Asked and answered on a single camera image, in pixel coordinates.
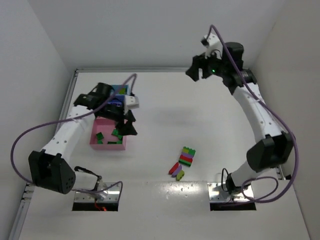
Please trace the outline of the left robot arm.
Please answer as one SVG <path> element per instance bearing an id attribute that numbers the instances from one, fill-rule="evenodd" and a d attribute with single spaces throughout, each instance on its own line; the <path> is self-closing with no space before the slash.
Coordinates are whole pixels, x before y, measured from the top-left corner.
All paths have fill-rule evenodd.
<path id="1" fill-rule="evenodd" d="M 133 93 L 125 95 L 119 105 L 111 104 L 115 89 L 106 83 L 98 83 L 87 94 L 80 94 L 54 137 L 41 151 L 32 151 L 28 157 L 32 183 L 40 188 L 67 194 L 79 191 L 88 194 L 100 192 L 101 176 L 89 170 L 76 170 L 69 165 L 70 157 L 87 127 L 98 117 L 115 122 L 122 136 L 135 136 L 133 109 L 139 107 L 139 99 Z"/>

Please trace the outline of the multicolour lego block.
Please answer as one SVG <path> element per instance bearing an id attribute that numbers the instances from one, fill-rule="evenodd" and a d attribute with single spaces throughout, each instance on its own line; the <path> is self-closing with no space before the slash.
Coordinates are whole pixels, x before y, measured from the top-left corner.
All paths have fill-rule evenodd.
<path id="1" fill-rule="evenodd" d="M 182 165 L 190 167 L 193 163 L 193 158 L 195 155 L 196 155 L 195 149 L 184 146 L 181 150 L 181 154 L 178 158 L 178 162 Z"/>

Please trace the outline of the dark green lego brick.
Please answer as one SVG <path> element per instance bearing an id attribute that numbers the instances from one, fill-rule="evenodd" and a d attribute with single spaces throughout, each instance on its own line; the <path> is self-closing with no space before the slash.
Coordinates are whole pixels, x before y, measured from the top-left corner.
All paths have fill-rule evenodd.
<path id="1" fill-rule="evenodd" d="M 96 142 L 97 144 L 103 144 L 104 135 L 101 132 L 96 134 Z"/>

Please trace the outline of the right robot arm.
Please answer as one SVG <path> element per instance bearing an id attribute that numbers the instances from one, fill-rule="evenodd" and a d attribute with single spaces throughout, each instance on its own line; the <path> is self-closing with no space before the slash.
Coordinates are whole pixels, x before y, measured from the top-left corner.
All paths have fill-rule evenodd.
<path id="1" fill-rule="evenodd" d="M 243 68 L 244 47 L 238 42 L 226 43 L 240 71 L 237 73 L 225 51 L 221 57 L 217 56 L 217 43 L 204 39 L 202 44 L 206 51 L 192 58 L 186 75 L 195 82 L 200 79 L 199 70 L 202 70 L 202 79 L 212 75 L 221 77 L 230 94 L 240 104 L 254 134 L 255 145 L 247 151 L 245 162 L 230 173 L 225 181 L 227 191 L 236 193 L 242 185 L 249 185 L 251 179 L 284 164 L 293 149 L 293 139 L 262 106 L 264 100 L 256 99 L 260 96 L 260 89 L 253 72 Z"/>

